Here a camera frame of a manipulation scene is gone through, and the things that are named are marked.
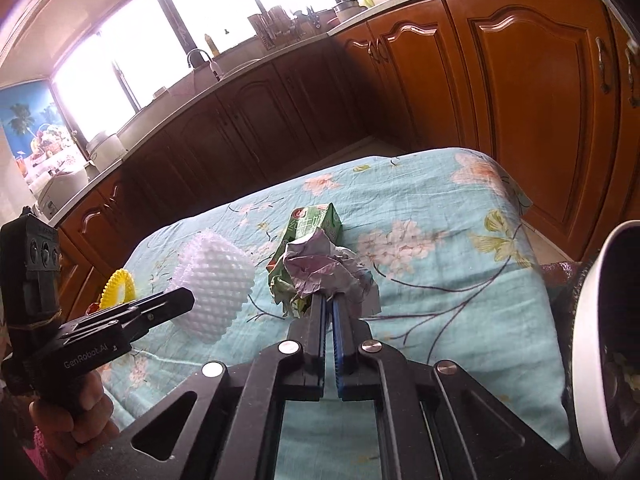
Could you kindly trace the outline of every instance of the wooden cabinet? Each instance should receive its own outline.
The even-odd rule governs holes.
[[[111,223],[131,250],[161,227],[138,184],[122,170],[111,173],[96,189],[102,196]]]
[[[66,217],[62,230],[92,266],[105,276],[111,276],[121,268],[131,251],[96,189]]]
[[[625,30],[610,18],[618,58],[620,132],[607,197],[585,256],[599,249],[615,226],[640,219],[640,55],[632,53]]]
[[[318,41],[273,64],[320,157],[365,137],[331,44]]]
[[[100,297],[107,278],[98,272],[62,229],[60,237],[60,282],[58,294],[62,319],[84,316],[86,308]]]
[[[287,180],[319,160],[272,64],[230,81],[216,95],[269,184]]]
[[[148,198],[160,225],[202,212],[201,184],[172,149],[163,130],[145,142],[122,166]]]
[[[411,150],[414,133],[406,105],[397,94],[398,82],[388,82],[367,23],[339,32],[333,41],[367,135]],[[394,108],[391,103],[398,101],[401,105]]]
[[[93,266],[62,229],[58,229],[58,237],[60,238],[60,282],[58,283],[58,294],[62,317],[67,319]]]
[[[104,286],[107,284],[107,280],[108,278],[98,272],[95,267],[92,267],[69,312],[69,321],[84,316],[87,307],[92,303],[97,303],[104,290]]]
[[[616,55],[604,6],[446,3],[468,67],[479,149],[533,200],[530,224],[579,259],[607,191],[617,139]]]
[[[199,180],[202,210],[268,186],[214,94],[188,108],[165,131]]]
[[[406,101],[418,150],[478,145],[462,56],[442,0],[369,20],[385,85]],[[392,102],[400,108],[403,104]]]

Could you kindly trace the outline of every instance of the crumpled tissue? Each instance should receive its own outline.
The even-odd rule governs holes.
[[[335,246],[322,229],[289,242],[283,263],[297,298],[315,292],[330,298],[342,292],[353,317],[380,313],[380,292],[370,270],[355,253]]]

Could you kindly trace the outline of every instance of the finger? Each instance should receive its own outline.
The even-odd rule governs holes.
[[[78,399],[80,406],[88,412],[98,403],[103,395],[104,388],[102,387],[102,379],[100,378],[100,374],[96,370],[93,370],[84,376],[84,383],[82,384]]]
[[[78,459],[76,458],[78,443],[71,436],[71,433],[43,433],[42,437],[47,450],[59,456],[71,467],[78,464]]]
[[[102,396],[98,403],[88,412],[76,419],[71,435],[78,444],[84,444],[102,433],[113,413],[113,402],[108,396]]]
[[[42,433],[69,432],[74,428],[71,414],[64,408],[38,399],[29,405],[31,420]]]
[[[84,460],[89,455],[92,455],[93,453],[98,451],[98,448],[100,446],[103,446],[108,441],[113,440],[115,437],[117,437],[119,433],[120,430],[118,429],[118,427],[113,423],[113,421],[110,420],[109,422],[107,422],[107,425],[104,427],[100,435],[92,438],[89,442],[83,444],[78,448],[78,450],[76,451],[76,458],[79,462]]]

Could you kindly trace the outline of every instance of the poster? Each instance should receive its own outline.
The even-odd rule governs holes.
[[[84,163],[46,80],[0,90],[0,126],[27,184]]]

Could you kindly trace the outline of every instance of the blue floral bedsheet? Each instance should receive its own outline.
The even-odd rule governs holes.
[[[375,338],[407,358],[458,362],[556,448],[569,439],[564,373],[538,265],[520,214],[530,204],[490,158],[461,149],[368,157],[256,192],[155,232],[126,264],[139,297],[164,290],[180,248],[211,229],[249,253],[255,285],[220,341],[205,344],[168,322],[102,368],[114,418],[129,424],[204,362],[251,360],[285,338],[265,264],[291,211],[333,202],[341,244],[370,266],[382,312]],[[341,402],[327,345],[325,397],[289,402],[276,478],[380,478],[371,402]]]

